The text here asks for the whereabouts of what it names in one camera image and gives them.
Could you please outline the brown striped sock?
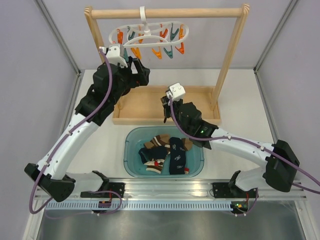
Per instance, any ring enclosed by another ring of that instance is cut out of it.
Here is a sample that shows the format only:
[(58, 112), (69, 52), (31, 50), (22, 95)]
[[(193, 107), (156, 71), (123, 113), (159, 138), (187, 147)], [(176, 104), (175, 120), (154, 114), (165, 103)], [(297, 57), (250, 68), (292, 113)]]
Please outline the brown striped sock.
[[(171, 136), (169, 134), (159, 134), (159, 135), (154, 136), (152, 141), (153, 141), (153, 144), (157, 147), (164, 146), (166, 148), (167, 152), (169, 153), (170, 152), (170, 138), (171, 138)], [(182, 141), (182, 146), (185, 151), (189, 151), (192, 148), (193, 143), (189, 139), (181, 138), (180, 140)]]
[(143, 145), (147, 150), (146, 170), (161, 174), (166, 157), (170, 154), (170, 135), (159, 134)]

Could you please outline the navy patterned sock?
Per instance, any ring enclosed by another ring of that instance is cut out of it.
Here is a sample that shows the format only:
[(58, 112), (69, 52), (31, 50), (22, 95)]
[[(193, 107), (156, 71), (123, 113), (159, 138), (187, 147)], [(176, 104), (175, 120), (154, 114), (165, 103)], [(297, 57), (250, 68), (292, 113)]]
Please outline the navy patterned sock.
[(170, 160), (169, 160), (169, 174), (170, 175), (185, 175), (189, 173), (186, 167), (187, 157), (183, 149), (183, 143), (178, 137), (171, 137), (170, 144)]
[(138, 151), (143, 164), (149, 161), (165, 160), (169, 154), (164, 146), (156, 146), (153, 148), (143, 147)]

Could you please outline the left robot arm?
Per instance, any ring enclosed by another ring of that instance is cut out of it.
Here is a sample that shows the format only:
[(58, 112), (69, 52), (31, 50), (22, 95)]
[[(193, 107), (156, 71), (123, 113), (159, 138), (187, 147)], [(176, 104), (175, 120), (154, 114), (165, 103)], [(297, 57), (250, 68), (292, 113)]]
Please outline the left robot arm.
[(67, 169), (86, 140), (114, 112), (119, 99), (130, 90), (149, 84), (150, 72), (140, 59), (132, 57), (124, 68), (106, 63), (97, 68), (93, 83), (57, 143), (38, 163), (29, 163), (24, 169), (50, 199), (63, 202), (75, 193), (82, 197), (108, 195), (110, 181), (101, 172), (68, 173)]

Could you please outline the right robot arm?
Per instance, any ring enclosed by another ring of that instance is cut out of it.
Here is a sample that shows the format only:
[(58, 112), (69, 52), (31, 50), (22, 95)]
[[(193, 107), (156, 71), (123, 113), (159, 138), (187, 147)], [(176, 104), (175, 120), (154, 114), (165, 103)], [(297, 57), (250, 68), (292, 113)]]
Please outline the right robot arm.
[(241, 138), (202, 119), (192, 102), (161, 99), (164, 118), (174, 120), (177, 128), (197, 147), (218, 150), (251, 161), (258, 167), (236, 171), (227, 186), (234, 197), (253, 189), (269, 186), (277, 191), (291, 191), (300, 162), (290, 145), (283, 140), (265, 143)]

